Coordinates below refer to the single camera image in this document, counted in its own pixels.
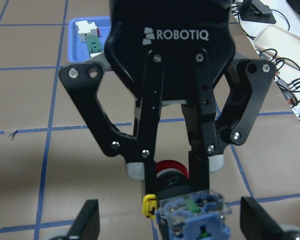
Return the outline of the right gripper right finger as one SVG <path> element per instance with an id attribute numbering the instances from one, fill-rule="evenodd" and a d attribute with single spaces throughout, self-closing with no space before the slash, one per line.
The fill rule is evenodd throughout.
<path id="1" fill-rule="evenodd" d="M 239 225 L 246 240 L 281 240 L 284 235 L 279 224 L 253 197 L 241 197 Z"/>

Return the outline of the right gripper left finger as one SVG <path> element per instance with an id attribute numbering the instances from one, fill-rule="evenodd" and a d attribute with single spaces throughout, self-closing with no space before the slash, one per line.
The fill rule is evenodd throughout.
<path id="1" fill-rule="evenodd" d="M 100 234 L 99 202 L 86 200 L 71 228 L 67 240 L 97 240 Z"/>

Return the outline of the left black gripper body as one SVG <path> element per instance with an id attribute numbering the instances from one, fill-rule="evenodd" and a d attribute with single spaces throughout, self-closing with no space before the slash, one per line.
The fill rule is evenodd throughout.
<path id="1" fill-rule="evenodd" d="M 135 102 L 214 104 L 235 55 L 230 0 L 112 0 L 105 55 Z"/>

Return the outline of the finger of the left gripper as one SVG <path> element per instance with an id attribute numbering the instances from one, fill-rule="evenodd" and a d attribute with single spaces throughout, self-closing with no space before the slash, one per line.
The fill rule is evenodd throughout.
<path id="1" fill-rule="evenodd" d="M 225 148 L 245 143 L 276 73 L 269 60 L 249 59 L 236 53 L 228 62 L 217 65 L 201 49 L 189 65 L 187 103 L 181 106 L 187 137 L 189 184 L 195 190 L 210 188 L 210 172 L 222 167 Z M 215 83 L 224 76 L 229 94 L 217 115 Z"/>
<path id="2" fill-rule="evenodd" d="M 146 194 L 154 194 L 157 177 L 154 154 L 165 75 L 163 58 L 153 51 L 146 55 L 133 135 L 120 132 L 111 123 L 97 98 L 104 72 L 110 69 L 102 53 L 89 61 L 66 65 L 59 71 L 59 79 L 103 153 L 108 157 L 121 155 L 127 164 L 140 164 L 140 173 L 135 178 L 145 181 Z"/>

